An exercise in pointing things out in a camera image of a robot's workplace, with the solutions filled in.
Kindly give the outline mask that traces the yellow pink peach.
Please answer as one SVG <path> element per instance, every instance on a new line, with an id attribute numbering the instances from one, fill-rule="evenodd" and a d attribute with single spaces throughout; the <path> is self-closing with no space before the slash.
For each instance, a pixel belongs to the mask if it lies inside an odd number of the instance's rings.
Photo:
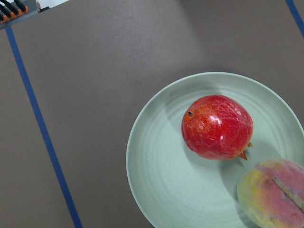
<path id="1" fill-rule="evenodd" d="M 267 159 L 250 169 L 237 184 L 237 198 L 247 216 L 261 228 L 302 228 L 304 213 L 274 182 L 278 178 L 304 198 L 304 168 L 283 159 Z"/>

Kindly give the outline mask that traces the green plate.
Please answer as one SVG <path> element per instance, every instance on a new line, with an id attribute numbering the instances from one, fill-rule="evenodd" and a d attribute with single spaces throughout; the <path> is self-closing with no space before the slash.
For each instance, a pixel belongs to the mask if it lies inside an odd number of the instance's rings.
<path id="1" fill-rule="evenodd" d="M 246 160 L 207 160 L 186 146 L 184 113 L 213 94 L 231 97 L 251 115 L 253 146 Z M 253 79 L 207 72 L 171 83 L 144 106 L 130 133 L 126 169 L 138 207 L 156 228 L 253 228 L 238 204 L 237 182 L 273 157 L 304 162 L 304 131 L 292 109 Z"/>

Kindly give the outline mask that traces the orange black power strip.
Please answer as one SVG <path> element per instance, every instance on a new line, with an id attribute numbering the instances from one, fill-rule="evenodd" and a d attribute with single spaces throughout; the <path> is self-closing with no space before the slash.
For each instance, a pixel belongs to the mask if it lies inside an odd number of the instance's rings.
<path id="1" fill-rule="evenodd" d="M 26 20 L 38 14 L 35 0 L 1 0 L 0 1 L 0 29 Z"/>

